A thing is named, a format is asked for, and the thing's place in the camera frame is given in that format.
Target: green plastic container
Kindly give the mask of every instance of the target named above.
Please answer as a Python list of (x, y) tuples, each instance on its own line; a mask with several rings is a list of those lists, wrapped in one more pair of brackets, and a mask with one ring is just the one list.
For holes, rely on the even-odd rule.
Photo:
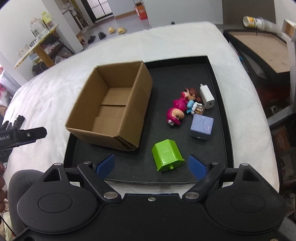
[(160, 172), (172, 170), (184, 162), (176, 142), (169, 139), (156, 143), (152, 148), (152, 154), (157, 171)]

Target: door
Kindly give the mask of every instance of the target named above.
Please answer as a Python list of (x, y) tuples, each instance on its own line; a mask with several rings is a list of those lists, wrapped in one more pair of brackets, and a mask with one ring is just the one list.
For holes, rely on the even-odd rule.
[(81, 0), (93, 23), (106, 16), (112, 15), (107, 0)]

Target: white tablecloth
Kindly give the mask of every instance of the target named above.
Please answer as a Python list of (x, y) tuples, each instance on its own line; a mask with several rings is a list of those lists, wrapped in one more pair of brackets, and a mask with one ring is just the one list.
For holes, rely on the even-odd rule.
[[(4, 174), (7, 183), (22, 169), (47, 170), (63, 162), (69, 132), (65, 123), (86, 79), (96, 65), (154, 61), (208, 55), (222, 94), (231, 133), (234, 166), (251, 164), (276, 190), (279, 180), (271, 135), (257, 92), (236, 53), (215, 25), (187, 23), (125, 34), (81, 52), (22, 86), (9, 105), (4, 121), (18, 115), (22, 128), (44, 126), (47, 137), (14, 148)], [(131, 185), (112, 183), (125, 192), (182, 194), (184, 185)]]

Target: metal bolt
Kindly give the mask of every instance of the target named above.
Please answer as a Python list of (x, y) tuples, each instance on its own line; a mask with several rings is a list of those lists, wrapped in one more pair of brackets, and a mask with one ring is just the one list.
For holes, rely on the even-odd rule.
[(148, 197), (148, 201), (154, 202), (154, 201), (156, 201), (156, 198), (155, 197)]
[(107, 198), (107, 199), (115, 199), (117, 197), (118, 197), (117, 192), (105, 192), (104, 193), (104, 198)]
[(197, 192), (187, 192), (185, 193), (185, 198), (187, 199), (196, 199), (196, 198), (199, 198), (199, 193)]

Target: white tube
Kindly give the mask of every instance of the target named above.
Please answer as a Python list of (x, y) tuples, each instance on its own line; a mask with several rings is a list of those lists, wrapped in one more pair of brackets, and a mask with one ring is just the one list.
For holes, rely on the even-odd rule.
[(279, 26), (263, 18), (253, 18), (244, 16), (243, 23), (245, 27), (257, 28), (262, 31), (267, 31), (276, 34), (281, 33), (281, 29)]

